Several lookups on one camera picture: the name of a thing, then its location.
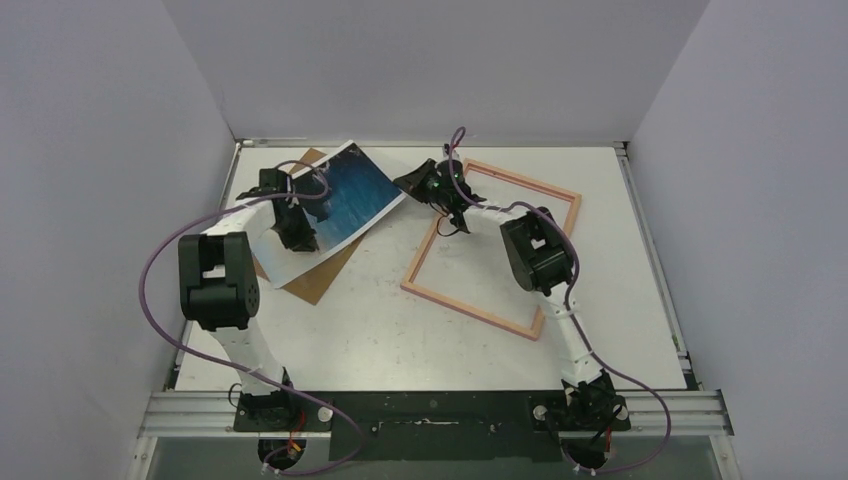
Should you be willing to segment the pink wooden photo frame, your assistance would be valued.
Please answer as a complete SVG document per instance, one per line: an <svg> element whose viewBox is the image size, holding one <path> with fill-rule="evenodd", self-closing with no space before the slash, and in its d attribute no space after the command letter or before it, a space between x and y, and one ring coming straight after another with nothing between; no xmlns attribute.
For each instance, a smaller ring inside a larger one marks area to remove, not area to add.
<svg viewBox="0 0 848 480"><path fill-rule="evenodd" d="M583 196L526 175L467 158L463 169L474 191L507 206L516 200L551 210L557 225L571 234ZM461 315L536 341L546 317L534 294L523 290L508 265L498 225L468 216L470 232L437 233L435 219L404 275L400 288Z"/></svg>

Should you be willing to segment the blue landscape photo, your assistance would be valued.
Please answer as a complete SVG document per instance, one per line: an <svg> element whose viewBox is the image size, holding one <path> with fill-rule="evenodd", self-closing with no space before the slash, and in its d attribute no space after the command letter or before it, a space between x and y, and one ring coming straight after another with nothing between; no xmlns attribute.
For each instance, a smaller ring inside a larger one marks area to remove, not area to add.
<svg viewBox="0 0 848 480"><path fill-rule="evenodd" d="M297 248L274 232L262 235L254 255L264 277L281 288L348 247L403 200L380 166L349 140L310 166L286 166L309 237Z"/></svg>

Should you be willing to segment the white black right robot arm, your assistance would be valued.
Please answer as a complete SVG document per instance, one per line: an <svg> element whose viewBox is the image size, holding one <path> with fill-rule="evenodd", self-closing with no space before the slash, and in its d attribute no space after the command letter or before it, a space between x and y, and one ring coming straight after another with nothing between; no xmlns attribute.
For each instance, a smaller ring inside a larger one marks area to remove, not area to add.
<svg viewBox="0 0 848 480"><path fill-rule="evenodd" d="M563 200L568 204L565 223L555 224L545 207L521 202L501 206L474 193L467 182L471 173L482 174L513 186ZM613 372L599 362L577 314L571 292L580 271L569 234L582 198L579 194L533 180L476 160L446 158L426 160L412 172L394 179L394 185L415 201L434 208L438 214L413 257L401 287L466 316L528 339L537 339L543 323L557 328L560 376L564 386L560 407L537 408L538 420L551 419L562 429L608 433L630 427L624 397L612 382ZM468 234L469 220L498 228L508 266L518 286L533 295L537 304L533 323L523 327L493 313L416 284L427 255L446 219L457 232Z"/></svg>

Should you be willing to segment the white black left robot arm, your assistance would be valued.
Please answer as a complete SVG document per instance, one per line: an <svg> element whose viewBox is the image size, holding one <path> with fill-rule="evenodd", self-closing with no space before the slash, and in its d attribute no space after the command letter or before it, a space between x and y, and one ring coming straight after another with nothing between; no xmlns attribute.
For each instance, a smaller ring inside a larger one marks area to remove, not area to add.
<svg viewBox="0 0 848 480"><path fill-rule="evenodd" d="M290 174L262 169L257 186L238 196L236 211L178 242L181 309L218 341L238 372L241 393L234 427L239 431L299 429L305 421L288 372L256 319L260 288L251 249L270 233L287 250L317 251L315 231L294 192Z"/></svg>

